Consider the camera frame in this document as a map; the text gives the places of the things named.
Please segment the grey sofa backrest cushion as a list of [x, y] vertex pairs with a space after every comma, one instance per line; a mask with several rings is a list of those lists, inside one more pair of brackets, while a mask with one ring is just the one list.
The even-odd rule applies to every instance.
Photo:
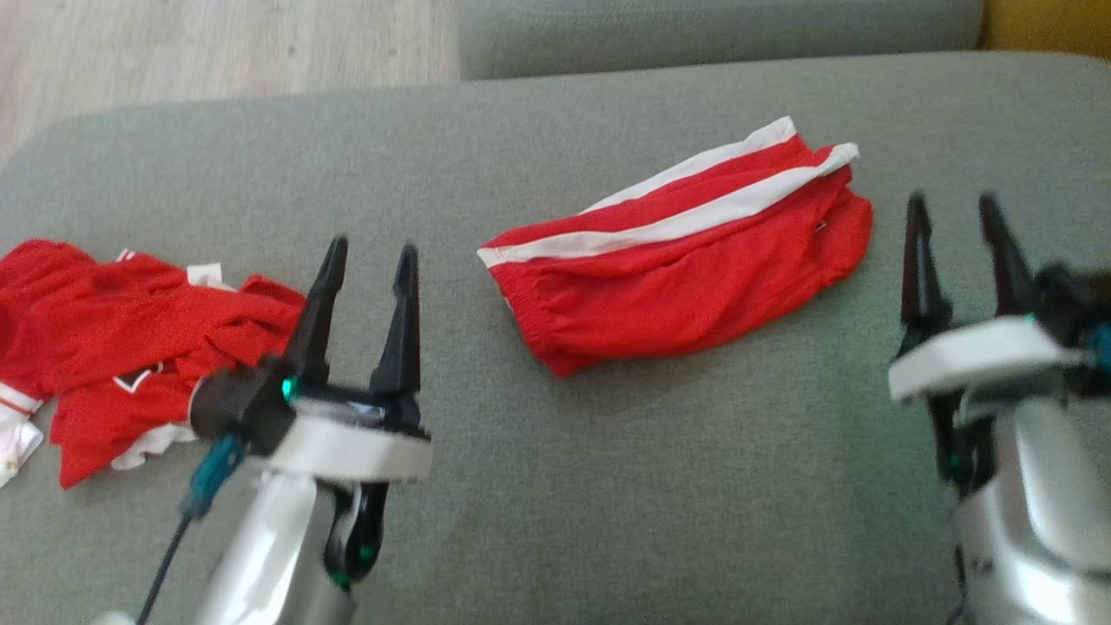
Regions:
[[987, 0], [459, 0], [467, 80], [973, 49]]

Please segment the grey sofa seat cushion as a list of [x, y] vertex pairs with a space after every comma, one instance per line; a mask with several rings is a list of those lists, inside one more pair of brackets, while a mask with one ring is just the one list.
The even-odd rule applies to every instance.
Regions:
[[[717, 351], [556, 379], [476, 251], [789, 115], [854, 142], [852, 278]], [[1111, 63], [795, 59], [118, 109], [0, 169], [0, 254], [63, 239], [308, 288], [350, 238], [331, 377], [363, 384], [420, 250], [430, 478], [392, 488], [360, 625], [941, 625], [957, 604], [930, 419], [885, 391], [905, 199], [955, 317], [995, 310], [977, 196], [1032, 266], [1111, 266]]]

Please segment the red basketball jersey white sleeves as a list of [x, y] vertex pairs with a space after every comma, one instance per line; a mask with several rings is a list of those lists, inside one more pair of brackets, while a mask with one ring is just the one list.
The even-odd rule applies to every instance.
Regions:
[[60, 451], [63, 488], [193, 442], [198, 381], [282, 352], [304, 304], [262, 274], [230, 288], [218, 264], [16, 246], [0, 258], [0, 488], [43, 442]]

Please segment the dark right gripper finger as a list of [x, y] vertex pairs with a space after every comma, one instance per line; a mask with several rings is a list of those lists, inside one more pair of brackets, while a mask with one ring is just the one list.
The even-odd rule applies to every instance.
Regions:
[[995, 316], [1028, 315], [1038, 305], [1035, 281], [995, 194], [979, 198], [981, 228], [995, 270]]
[[905, 205], [900, 313], [904, 337], [899, 347], [901, 353], [911, 352], [929, 337], [949, 331], [952, 324], [952, 305], [939, 284], [931, 234], [925, 196], [914, 193]]

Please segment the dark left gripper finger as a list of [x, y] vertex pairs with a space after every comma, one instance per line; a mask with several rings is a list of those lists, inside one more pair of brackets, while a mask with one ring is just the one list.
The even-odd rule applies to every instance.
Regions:
[[306, 391], [323, 386], [330, 377], [328, 346], [336, 299], [344, 285], [348, 236], [333, 236], [326, 258], [319, 266], [316, 281], [306, 295], [293, 336], [290, 337], [283, 359], [293, 372], [286, 379], [283, 391]]
[[370, 391], [386, 409], [386, 419], [404, 427], [418, 427], [421, 412], [421, 329], [419, 301], [419, 250], [406, 244], [397, 265], [394, 312], [386, 335], [386, 347], [370, 377]]

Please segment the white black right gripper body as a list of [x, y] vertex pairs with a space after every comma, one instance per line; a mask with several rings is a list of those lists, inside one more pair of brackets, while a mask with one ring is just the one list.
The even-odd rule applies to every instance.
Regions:
[[989, 317], [934, 333], [904, 325], [900, 352], [885, 373], [885, 387], [893, 404], [903, 404], [1085, 363], [1082, 347], [1061, 344], [1032, 313]]

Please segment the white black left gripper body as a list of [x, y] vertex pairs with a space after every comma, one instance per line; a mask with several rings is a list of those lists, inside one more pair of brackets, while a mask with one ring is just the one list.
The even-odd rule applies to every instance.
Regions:
[[266, 466], [333, 484], [389, 484], [428, 478], [428, 432], [404, 419], [413, 399], [392, 404], [354, 389], [279, 389], [259, 409], [259, 455]]

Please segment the yellow object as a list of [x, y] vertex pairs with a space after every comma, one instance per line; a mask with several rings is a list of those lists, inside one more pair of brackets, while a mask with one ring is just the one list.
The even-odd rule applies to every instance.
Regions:
[[1111, 60], [1111, 0], [985, 0], [981, 48]]

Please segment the red shorts with white stripe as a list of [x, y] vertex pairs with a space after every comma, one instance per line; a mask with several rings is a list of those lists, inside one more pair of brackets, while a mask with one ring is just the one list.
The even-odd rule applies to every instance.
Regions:
[[556, 376], [702, 352], [789, 315], [865, 258], [874, 213], [853, 142], [781, 117], [578, 214], [477, 249], [526, 345]]

